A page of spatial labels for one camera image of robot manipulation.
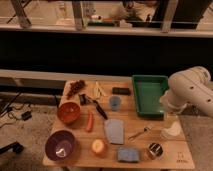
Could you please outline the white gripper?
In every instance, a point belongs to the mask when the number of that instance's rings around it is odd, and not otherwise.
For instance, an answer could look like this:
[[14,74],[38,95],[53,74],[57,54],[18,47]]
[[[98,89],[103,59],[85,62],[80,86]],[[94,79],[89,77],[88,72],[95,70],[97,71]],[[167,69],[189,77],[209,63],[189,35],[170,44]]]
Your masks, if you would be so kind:
[[181,126],[178,116],[173,113],[166,113],[164,115],[164,124],[161,131],[161,136],[164,139],[171,140],[179,136],[181,133]]

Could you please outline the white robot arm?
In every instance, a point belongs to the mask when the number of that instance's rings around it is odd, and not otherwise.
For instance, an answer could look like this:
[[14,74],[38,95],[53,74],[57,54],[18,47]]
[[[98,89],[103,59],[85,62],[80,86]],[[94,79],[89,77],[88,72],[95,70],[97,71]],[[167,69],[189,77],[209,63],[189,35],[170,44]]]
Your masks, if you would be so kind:
[[164,139],[172,140],[181,134],[181,125],[177,115],[190,103],[213,117],[213,90],[208,87],[210,72],[201,66],[176,72],[168,78],[169,89],[160,97],[164,109],[165,126],[161,131]]

